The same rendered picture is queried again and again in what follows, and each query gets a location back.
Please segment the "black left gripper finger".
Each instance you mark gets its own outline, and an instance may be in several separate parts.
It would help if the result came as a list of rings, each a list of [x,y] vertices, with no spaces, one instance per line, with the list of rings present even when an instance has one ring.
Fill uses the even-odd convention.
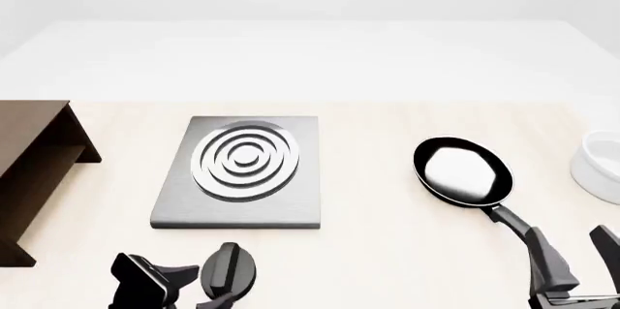
[[[232,309],[235,302],[234,294],[224,294],[208,302],[198,303],[196,309]]]
[[[176,302],[181,288],[198,279],[200,268],[197,265],[181,267],[158,267],[158,271],[166,280],[167,295],[165,302]]]

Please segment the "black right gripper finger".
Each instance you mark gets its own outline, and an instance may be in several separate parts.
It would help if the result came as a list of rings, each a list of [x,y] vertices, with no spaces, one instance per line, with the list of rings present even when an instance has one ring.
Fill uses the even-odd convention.
[[[604,261],[614,288],[620,288],[620,238],[603,225],[595,227],[589,235]]]
[[[528,302],[537,302],[539,295],[545,299],[568,299],[569,292],[579,285],[579,281],[538,227],[527,231],[527,250],[530,262]]]

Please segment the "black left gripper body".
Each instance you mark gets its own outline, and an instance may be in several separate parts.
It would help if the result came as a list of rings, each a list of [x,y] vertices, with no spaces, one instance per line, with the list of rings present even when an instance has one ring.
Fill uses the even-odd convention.
[[[166,309],[175,302],[171,282],[142,256],[119,253],[110,272],[118,287],[108,309]]]

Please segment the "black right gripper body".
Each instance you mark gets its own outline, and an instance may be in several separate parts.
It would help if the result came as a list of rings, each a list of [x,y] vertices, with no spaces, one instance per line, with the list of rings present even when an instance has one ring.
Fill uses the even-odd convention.
[[[536,294],[528,299],[531,309],[620,309],[620,294],[614,296],[571,296],[549,299]]]

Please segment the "round black stove knob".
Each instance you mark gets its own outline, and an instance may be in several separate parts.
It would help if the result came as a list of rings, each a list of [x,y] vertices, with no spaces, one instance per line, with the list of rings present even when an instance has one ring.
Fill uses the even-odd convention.
[[[226,242],[204,263],[201,287],[210,299],[231,294],[240,300],[253,288],[257,278],[255,261],[247,250],[234,242]]]

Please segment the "flat grey stove plate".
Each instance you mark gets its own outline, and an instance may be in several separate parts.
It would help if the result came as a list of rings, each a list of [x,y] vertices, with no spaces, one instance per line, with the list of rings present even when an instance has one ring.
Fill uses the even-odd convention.
[[[193,116],[152,209],[150,225],[319,229],[319,119]]]

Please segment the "black frying pan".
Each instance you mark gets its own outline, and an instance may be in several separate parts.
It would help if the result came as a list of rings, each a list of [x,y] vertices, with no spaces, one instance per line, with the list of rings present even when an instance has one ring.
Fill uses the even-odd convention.
[[[512,170],[494,151],[459,137],[430,137],[415,148],[413,170],[435,198],[480,209],[492,222],[504,224],[526,241],[531,226],[503,206],[514,186]]]

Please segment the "white ceramic bowl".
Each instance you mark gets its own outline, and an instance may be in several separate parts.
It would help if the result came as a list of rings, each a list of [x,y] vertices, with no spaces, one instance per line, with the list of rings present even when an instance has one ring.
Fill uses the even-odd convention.
[[[590,195],[620,205],[620,131],[585,134],[571,159],[570,172]]]

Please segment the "dark brown wooden cabinet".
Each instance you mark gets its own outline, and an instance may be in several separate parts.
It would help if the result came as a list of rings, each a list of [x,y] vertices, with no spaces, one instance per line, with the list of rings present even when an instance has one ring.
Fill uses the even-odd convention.
[[[33,267],[19,239],[76,163],[102,157],[70,102],[0,100],[0,267]]]

